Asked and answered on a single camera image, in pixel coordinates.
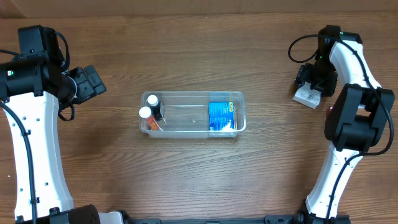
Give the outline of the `white blue box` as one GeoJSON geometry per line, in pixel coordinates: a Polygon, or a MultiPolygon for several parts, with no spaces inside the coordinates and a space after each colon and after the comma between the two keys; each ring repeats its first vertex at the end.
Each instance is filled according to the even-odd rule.
{"type": "Polygon", "coordinates": [[[321,92],[311,89],[311,84],[305,82],[304,86],[301,86],[295,92],[295,95],[292,99],[309,108],[315,109],[320,104],[321,92]]]}

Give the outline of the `orange bottle white cap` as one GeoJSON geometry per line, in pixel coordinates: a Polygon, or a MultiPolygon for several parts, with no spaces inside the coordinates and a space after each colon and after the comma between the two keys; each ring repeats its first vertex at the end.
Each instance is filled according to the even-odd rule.
{"type": "Polygon", "coordinates": [[[152,110],[148,106],[143,106],[139,110],[139,116],[146,121],[151,130],[159,130],[159,125],[156,123],[155,118],[152,114],[152,110]]]}

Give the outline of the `dark bottle white cap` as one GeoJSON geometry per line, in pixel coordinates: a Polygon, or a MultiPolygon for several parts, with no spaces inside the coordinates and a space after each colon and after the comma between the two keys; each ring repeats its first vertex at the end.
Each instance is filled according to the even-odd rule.
{"type": "Polygon", "coordinates": [[[152,114],[156,121],[161,121],[164,118],[164,106],[162,102],[155,95],[149,95],[147,103],[152,110],[152,114]]]}

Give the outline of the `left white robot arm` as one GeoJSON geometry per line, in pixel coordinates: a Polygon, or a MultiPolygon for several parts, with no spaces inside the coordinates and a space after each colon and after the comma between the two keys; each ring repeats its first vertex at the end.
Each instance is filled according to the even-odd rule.
{"type": "Polygon", "coordinates": [[[12,134],[17,173],[16,223],[124,223],[122,212],[76,208],[63,174],[58,114],[106,91],[94,66],[68,75],[43,59],[1,65],[1,104],[12,134]]]}

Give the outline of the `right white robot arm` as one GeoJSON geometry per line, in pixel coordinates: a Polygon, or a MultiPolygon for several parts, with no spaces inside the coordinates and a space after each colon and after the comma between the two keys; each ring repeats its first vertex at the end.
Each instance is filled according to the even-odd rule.
{"type": "Polygon", "coordinates": [[[315,109],[322,97],[332,96],[336,84],[342,90],[326,112],[324,134],[328,140],[326,159],[312,191],[291,223],[349,223],[349,216],[337,214],[338,204],[354,168],[364,157],[384,154],[394,138],[391,109],[395,96],[373,77],[357,33],[327,25],[315,34],[317,49],[301,60],[295,78],[293,99],[315,109]],[[386,147],[370,152],[389,127],[386,147]]]}

